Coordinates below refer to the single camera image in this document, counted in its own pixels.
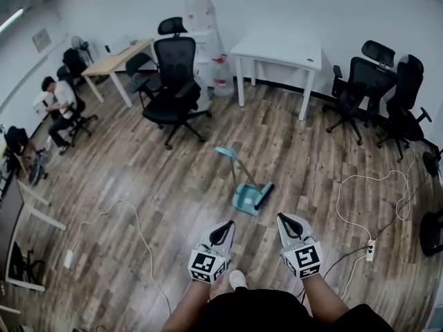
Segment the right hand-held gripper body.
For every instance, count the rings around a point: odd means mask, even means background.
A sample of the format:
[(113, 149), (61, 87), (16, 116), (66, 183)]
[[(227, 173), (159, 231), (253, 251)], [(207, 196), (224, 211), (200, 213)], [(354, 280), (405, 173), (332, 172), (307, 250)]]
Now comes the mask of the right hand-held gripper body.
[(291, 248), (283, 248), (280, 254), (284, 265), (297, 279), (320, 273), (323, 254), (320, 243), (313, 237), (307, 237)]

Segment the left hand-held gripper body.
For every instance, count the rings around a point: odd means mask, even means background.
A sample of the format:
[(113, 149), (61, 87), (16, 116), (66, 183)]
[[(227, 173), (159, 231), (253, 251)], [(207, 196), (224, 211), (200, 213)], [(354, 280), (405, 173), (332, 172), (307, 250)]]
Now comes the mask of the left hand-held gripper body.
[(215, 283), (231, 263), (231, 245), (215, 246), (200, 243), (192, 250), (188, 262), (188, 272), (193, 280), (203, 283)]

